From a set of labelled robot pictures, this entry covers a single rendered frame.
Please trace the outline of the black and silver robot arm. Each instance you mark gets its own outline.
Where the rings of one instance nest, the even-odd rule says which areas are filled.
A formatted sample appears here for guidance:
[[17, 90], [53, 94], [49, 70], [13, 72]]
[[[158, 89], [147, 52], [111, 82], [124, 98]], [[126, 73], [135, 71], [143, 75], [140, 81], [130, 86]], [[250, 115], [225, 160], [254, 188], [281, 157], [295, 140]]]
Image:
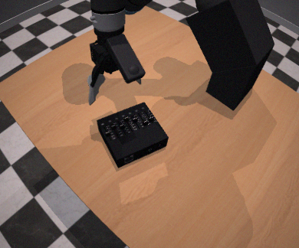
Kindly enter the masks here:
[[[91, 21], [98, 31], [116, 31], [122, 28], [125, 15], [141, 11], [152, 0], [90, 0]], [[198, 11], [203, 11], [225, 0], [195, 0]], [[198, 3], [197, 3], [198, 2]], [[126, 83], [146, 74], [124, 34], [108, 38], [105, 45]]]

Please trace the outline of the black lighting desk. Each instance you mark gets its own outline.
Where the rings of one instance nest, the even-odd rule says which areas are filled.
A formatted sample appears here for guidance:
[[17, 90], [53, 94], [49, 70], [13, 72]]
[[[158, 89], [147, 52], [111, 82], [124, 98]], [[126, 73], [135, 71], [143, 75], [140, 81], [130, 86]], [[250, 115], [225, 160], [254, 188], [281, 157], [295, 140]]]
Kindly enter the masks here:
[[118, 168], [166, 147], [168, 135], [145, 102], [97, 120]]

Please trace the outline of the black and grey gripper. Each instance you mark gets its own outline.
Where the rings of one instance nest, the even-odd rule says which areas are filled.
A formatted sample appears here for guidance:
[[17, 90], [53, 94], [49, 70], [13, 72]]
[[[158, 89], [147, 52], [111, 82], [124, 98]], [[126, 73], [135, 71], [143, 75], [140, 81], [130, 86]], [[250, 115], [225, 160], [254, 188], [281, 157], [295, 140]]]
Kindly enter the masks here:
[[[105, 45], [108, 38], [115, 37], [124, 32], [124, 26], [116, 31], [98, 31], [94, 27], [94, 33], [97, 35], [97, 40], [90, 44], [91, 60], [95, 63], [92, 71], [92, 76], [87, 78], [89, 89], [89, 105], [96, 100], [96, 95], [99, 93], [100, 86], [104, 83], [104, 71], [112, 74], [114, 71], [119, 70], [115, 64], [110, 52]], [[103, 37], [101, 37], [103, 36]]]

